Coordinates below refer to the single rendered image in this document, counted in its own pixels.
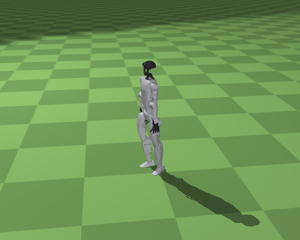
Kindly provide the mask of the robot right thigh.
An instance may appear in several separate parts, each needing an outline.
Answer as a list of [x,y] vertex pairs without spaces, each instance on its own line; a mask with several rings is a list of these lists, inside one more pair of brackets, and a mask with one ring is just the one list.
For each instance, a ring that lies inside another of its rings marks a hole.
[[140,139],[142,140],[142,142],[145,145],[149,145],[151,143],[151,138],[146,134],[146,129],[147,129],[147,124],[145,121],[145,117],[144,117],[144,112],[141,112],[138,114],[137,117],[137,130],[138,130],[138,134]]

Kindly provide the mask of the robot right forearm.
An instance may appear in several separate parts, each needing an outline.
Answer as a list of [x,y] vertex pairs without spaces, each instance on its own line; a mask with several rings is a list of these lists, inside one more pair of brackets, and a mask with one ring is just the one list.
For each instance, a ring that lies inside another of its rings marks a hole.
[[146,110],[145,109],[145,105],[143,105],[143,103],[142,103],[142,99],[139,97],[139,107],[140,107],[140,109],[142,109],[142,112],[144,111],[144,110]]

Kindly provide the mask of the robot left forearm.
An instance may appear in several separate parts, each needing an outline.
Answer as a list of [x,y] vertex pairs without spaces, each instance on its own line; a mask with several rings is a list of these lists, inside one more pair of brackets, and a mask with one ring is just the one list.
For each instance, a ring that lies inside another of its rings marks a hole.
[[152,105],[152,109],[151,109],[151,118],[152,118],[152,120],[154,121],[154,124],[158,124],[158,105],[157,105],[157,103],[155,102],[155,103],[153,103],[153,105]]

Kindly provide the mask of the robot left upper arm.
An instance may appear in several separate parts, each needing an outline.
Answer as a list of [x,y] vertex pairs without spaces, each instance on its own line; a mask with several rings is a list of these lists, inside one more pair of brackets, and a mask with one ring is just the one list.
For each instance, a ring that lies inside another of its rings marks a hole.
[[153,103],[157,103],[157,105],[158,105],[158,90],[159,90],[159,85],[156,82],[151,82],[150,83],[150,90],[151,90],[152,101],[149,103],[149,106],[151,108],[153,108]]

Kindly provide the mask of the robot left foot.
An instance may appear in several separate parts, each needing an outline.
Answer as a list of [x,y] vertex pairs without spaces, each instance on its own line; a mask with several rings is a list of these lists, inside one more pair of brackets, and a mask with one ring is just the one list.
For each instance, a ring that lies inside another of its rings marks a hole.
[[162,165],[162,168],[157,167],[156,170],[152,173],[153,176],[159,175],[163,170],[165,169],[164,165]]

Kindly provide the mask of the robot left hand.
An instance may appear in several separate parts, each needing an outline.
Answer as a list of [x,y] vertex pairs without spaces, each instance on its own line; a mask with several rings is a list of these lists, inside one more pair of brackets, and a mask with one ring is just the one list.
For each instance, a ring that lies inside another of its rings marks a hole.
[[152,124],[153,124],[153,127],[152,127],[152,129],[151,129],[150,132],[152,132],[152,130],[153,130],[153,134],[154,134],[154,132],[155,132],[155,133],[156,133],[156,132],[159,132],[159,131],[160,131],[159,126],[158,126],[159,123],[154,124],[154,120],[152,120]]

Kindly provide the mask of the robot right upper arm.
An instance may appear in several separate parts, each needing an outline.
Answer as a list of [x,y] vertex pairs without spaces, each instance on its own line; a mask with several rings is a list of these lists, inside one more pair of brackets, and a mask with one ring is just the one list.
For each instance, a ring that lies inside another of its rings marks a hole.
[[[141,84],[141,80],[142,80],[143,77],[144,77],[144,76],[141,76],[141,77],[140,77],[140,84]],[[138,96],[139,96],[140,98],[142,98],[141,91],[138,93]]]

